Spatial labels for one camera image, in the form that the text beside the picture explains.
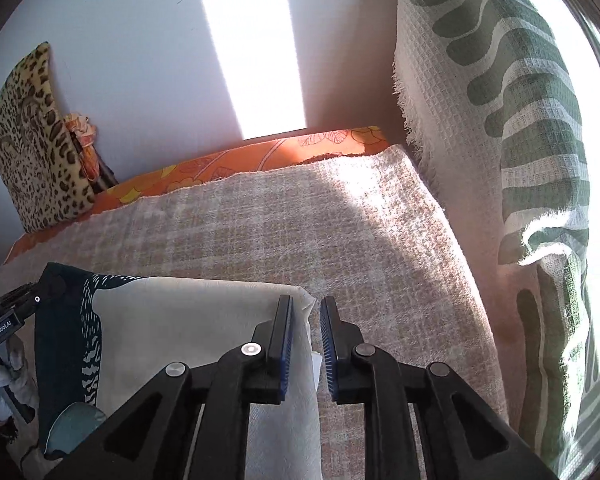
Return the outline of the teal and white printed shirt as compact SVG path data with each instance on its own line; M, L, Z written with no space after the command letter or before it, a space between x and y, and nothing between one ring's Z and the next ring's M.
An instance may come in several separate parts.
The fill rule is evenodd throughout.
M249 479L318 479L320 416L309 317L316 300L298 286L139 278L48 264L42 283L61 278L64 291L34 318L38 440L49 460L77 434L53 434L73 404L85 416L110 416L159 370L218 360L272 320L280 296L294 308L289 386L279 406L255 406L248 430Z

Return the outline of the leopard print cushion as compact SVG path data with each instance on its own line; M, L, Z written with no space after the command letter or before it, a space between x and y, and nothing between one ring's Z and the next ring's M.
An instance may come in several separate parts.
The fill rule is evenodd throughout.
M0 176L23 229L35 233L95 203L50 85L50 44L22 58L0 90Z

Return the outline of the beige plaid bed blanket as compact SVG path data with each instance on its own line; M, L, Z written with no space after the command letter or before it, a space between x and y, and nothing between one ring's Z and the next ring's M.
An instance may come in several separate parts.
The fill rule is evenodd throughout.
M145 197L73 223L0 270L0 292L50 263L139 278L298 286L396 359L449 363L498 414L507 402L498 352L466 258L407 154L337 157L234 174ZM314 373L319 479L364 474L363 414L329 401Z

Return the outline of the orange floral bed sheet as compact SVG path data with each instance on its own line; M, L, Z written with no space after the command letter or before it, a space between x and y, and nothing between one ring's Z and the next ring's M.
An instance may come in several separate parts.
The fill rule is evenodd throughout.
M375 155L389 142L381 128L367 126L300 134L230 148L140 174L96 195L90 211L76 218L115 210L149 196L222 180L233 174L257 172L318 162L340 156Z

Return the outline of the green white patterned throw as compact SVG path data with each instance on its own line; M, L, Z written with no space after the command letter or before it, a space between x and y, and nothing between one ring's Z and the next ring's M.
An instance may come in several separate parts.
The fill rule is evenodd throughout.
M600 28L585 0L396 0L394 84L488 312L510 423L600 466Z

